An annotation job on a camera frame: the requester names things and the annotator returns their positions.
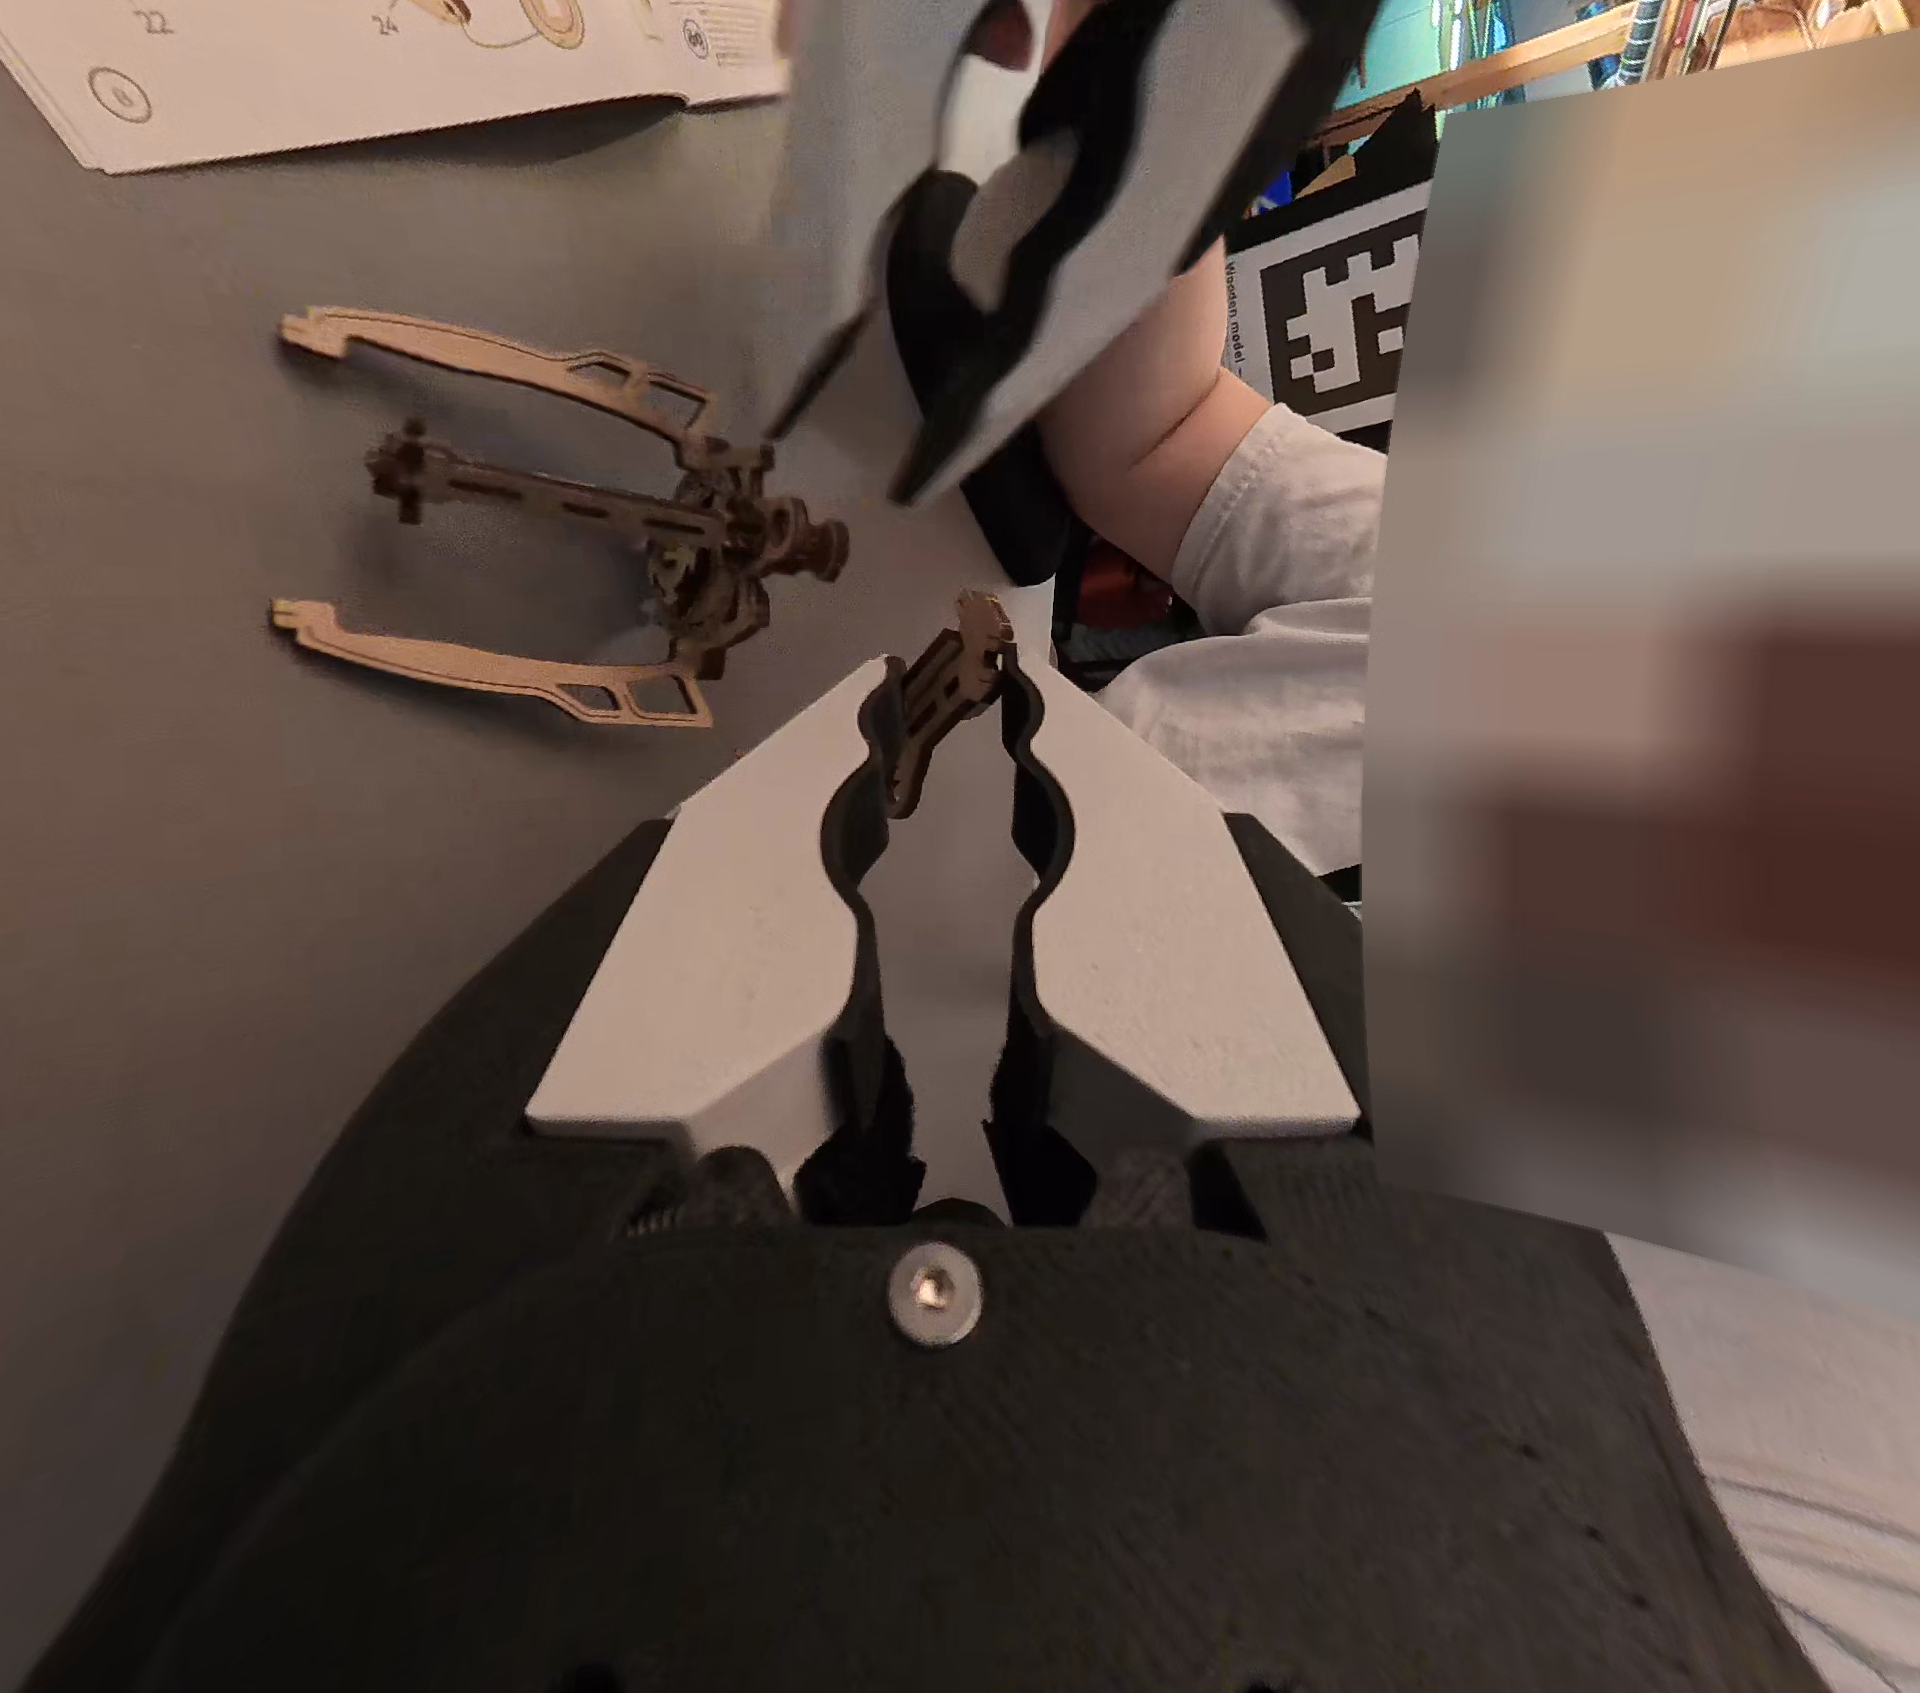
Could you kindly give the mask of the person's right forearm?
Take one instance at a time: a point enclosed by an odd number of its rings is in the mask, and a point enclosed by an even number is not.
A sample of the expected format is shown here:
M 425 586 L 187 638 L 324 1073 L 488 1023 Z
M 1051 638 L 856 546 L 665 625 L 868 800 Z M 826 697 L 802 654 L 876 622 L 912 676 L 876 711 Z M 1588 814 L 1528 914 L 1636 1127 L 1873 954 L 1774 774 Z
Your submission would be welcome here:
M 1224 464 L 1272 406 L 1224 361 L 1227 266 L 1214 239 L 1037 421 L 1068 506 L 1162 580 Z

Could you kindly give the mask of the wooden crossbow model assembly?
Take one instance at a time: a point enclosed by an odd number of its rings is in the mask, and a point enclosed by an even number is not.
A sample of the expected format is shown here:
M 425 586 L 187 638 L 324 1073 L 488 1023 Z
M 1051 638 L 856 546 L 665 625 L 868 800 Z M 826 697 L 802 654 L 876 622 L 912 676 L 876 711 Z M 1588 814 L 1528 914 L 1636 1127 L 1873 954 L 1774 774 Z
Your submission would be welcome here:
M 600 727 L 708 728 L 705 684 L 729 653 L 771 622 L 773 576 L 835 580 L 851 552 L 848 526 L 817 520 L 794 497 L 773 494 L 769 444 L 714 432 L 710 395 L 606 347 L 557 352 L 421 315 L 311 306 L 278 321 L 284 344 L 344 359 L 361 344 L 439 370 L 515 385 L 589 406 L 665 442 L 680 473 L 671 497 L 600 486 L 468 458 L 430 441 L 418 421 L 367 458 L 373 491 L 404 525 L 434 505 L 473 505 L 524 519 L 574 523 L 634 548 L 667 636 L 665 661 L 640 667 L 568 664 L 343 625 L 336 606 L 276 599 L 270 625 L 303 651 L 434 686 L 515 697 Z

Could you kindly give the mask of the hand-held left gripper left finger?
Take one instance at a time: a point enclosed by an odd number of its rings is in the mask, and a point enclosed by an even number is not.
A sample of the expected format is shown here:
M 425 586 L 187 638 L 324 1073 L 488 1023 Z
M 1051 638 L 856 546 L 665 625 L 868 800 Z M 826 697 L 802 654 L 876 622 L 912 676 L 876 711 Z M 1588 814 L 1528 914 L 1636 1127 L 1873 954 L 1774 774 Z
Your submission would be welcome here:
M 839 1123 L 826 1045 L 856 970 L 822 828 L 891 668 L 854 668 L 674 811 L 526 1104 L 536 1133 L 748 1149 L 796 1186 Z

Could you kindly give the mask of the dark wooden model part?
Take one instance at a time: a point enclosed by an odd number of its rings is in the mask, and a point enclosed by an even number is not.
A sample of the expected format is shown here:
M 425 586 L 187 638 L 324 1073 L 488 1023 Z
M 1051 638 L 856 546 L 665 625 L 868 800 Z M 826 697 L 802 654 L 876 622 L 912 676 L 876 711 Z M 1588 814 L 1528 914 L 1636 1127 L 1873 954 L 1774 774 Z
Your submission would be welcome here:
M 1001 599 L 962 591 L 955 625 L 930 640 L 899 682 L 901 742 L 887 779 L 888 819 L 914 814 L 935 750 L 958 725 L 996 702 L 1005 664 L 1014 651 L 1014 626 Z

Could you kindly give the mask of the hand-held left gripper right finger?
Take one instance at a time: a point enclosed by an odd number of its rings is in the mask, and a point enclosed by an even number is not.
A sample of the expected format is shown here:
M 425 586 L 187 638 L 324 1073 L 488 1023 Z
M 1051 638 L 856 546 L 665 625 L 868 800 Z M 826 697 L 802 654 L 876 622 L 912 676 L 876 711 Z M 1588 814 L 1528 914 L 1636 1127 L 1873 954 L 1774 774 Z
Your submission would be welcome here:
M 1049 816 L 1020 949 L 1043 1127 L 1097 1174 L 1352 1133 L 1360 1104 L 1219 800 L 1053 670 L 1012 672 L 1012 752 Z

